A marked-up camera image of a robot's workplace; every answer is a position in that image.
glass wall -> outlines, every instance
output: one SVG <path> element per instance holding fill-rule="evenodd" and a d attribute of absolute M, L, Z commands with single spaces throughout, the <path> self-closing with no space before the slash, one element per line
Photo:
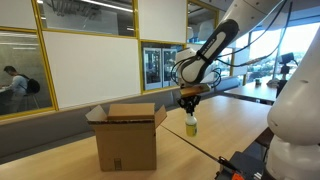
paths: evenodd
<path fill-rule="evenodd" d="M 8 115 L 39 108 L 52 107 L 45 66 L 36 33 L 0 30 L 0 115 Z M 40 91 L 27 95 L 27 79 L 24 74 L 37 80 Z"/>
<path fill-rule="evenodd" d="M 181 44 L 142 42 L 144 90 L 176 86 L 171 80 L 171 69 Z"/>
<path fill-rule="evenodd" d="M 292 52 L 295 60 L 300 63 L 308 50 L 319 25 L 320 23 L 314 23 L 288 27 L 282 40 L 280 51 L 278 53 L 275 51 L 268 58 L 248 67 L 247 82 L 252 82 L 256 78 L 260 78 L 262 81 L 267 82 L 273 78 L 273 73 L 275 74 L 274 78 L 281 79 L 282 75 L 280 74 L 280 69 L 282 65 L 279 64 L 279 56 Z M 253 43 L 250 46 L 250 59 L 255 59 L 271 53 L 279 43 L 281 31 L 282 30 L 268 31 L 258 41 Z M 252 32 L 251 41 L 260 36 L 261 33 L 263 33 L 263 30 Z M 290 72 L 287 75 L 287 80 L 297 68 L 295 62 L 288 63 L 288 66 L 290 66 Z"/>
<path fill-rule="evenodd" d="M 252 32 L 251 42 L 256 40 L 263 32 L 264 30 Z M 249 59 L 255 59 L 270 54 L 277 47 L 280 35 L 281 30 L 267 31 L 256 42 L 251 44 Z M 263 81 L 272 79 L 276 56 L 277 51 L 268 58 L 248 66 L 247 82 L 253 82 L 257 78 L 260 78 Z"/>
<path fill-rule="evenodd" d="M 38 0 L 48 29 L 134 36 L 132 0 Z"/>
<path fill-rule="evenodd" d="M 188 4 L 187 43 L 204 44 L 215 28 L 216 11 Z"/>
<path fill-rule="evenodd" d="M 231 64 L 231 59 L 232 59 L 232 48 L 225 48 L 221 52 L 221 57 L 219 58 L 225 63 Z M 214 61 L 215 62 L 215 67 L 221 69 L 221 77 L 228 77 L 230 76 L 230 66 L 223 64 L 219 61 Z"/>

whiteboard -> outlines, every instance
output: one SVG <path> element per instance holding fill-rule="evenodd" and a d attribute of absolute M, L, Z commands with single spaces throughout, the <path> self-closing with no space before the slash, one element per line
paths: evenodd
<path fill-rule="evenodd" d="M 31 0 L 1 0 L 0 7 L 1 26 L 37 29 Z"/>
<path fill-rule="evenodd" d="M 43 35 L 59 108 L 140 94 L 136 39 Z"/>
<path fill-rule="evenodd" d="M 186 0 L 138 0 L 140 39 L 185 43 Z"/>

small bottle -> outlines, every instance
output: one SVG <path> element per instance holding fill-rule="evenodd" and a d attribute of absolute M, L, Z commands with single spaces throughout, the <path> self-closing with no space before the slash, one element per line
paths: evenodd
<path fill-rule="evenodd" d="M 189 113 L 187 113 L 186 118 L 186 132 L 190 137 L 194 137 L 197 134 L 197 119 Z"/>

open cardboard box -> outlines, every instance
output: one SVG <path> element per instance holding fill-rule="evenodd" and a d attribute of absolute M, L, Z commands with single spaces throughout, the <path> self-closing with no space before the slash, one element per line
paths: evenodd
<path fill-rule="evenodd" d="M 99 105 L 86 114 L 96 133 L 102 171 L 154 170 L 156 128 L 167 117 L 154 103 L 112 104 L 107 115 Z"/>

desk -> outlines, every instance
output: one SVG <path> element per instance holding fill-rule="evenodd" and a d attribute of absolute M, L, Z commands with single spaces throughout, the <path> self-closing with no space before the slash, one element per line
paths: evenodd
<path fill-rule="evenodd" d="M 198 120 L 196 137 L 186 135 L 186 112 L 178 108 L 167 112 L 161 126 L 218 158 L 230 159 L 243 152 L 266 128 L 271 106 L 224 96 L 203 101 L 195 109 Z"/>
<path fill-rule="evenodd" d="M 213 179 L 219 164 L 163 127 L 157 128 L 157 170 L 100 171 L 95 137 L 0 165 L 1 180 Z"/>
<path fill-rule="evenodd" d="M 0 89 L 0 115 L 8 114 L 7 104 L 11 101 L 12 94 L 12 90 Z"/>
<path fill-rule="evenodd" d="M 255 82 L 253 82 L 248 83 L 244 86 L 224 91 L 223 93 L 234 95 L 236 97 L 248 97 L 265 100 L 268 102 L 274 102 L 276 100 L 277 88 L 269 87 L 266 83 L 262 83 L 261 85 L 256 86 Z"/>

